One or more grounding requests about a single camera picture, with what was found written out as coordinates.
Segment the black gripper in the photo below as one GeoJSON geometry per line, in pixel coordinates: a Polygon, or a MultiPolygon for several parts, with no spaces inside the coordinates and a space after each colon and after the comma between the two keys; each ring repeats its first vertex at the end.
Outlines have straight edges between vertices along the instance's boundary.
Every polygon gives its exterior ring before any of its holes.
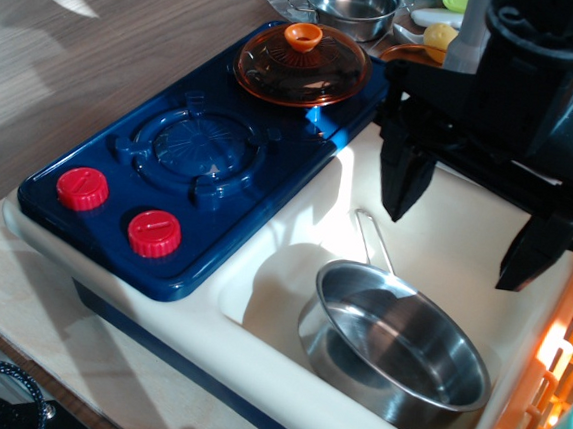
{"type": "Polygon", "coordinates": [[[381,108],[381,202],[399,221],[443,163],[529,214],[496,288],[519,292],[573,252],[573,75],[391,61],[381,108]]]}

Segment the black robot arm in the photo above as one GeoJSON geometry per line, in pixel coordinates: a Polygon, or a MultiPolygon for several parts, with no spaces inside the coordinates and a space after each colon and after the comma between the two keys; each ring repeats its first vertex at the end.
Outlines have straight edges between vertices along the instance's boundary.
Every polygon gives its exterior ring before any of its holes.
{"type": "Polygon", "coordinates": [[[476,70],[390,62],[381,190],[399,219],[444,164],[529,214],[499,270],[518,291],[573,252],[573,0],[491,0],[476,70]]]}

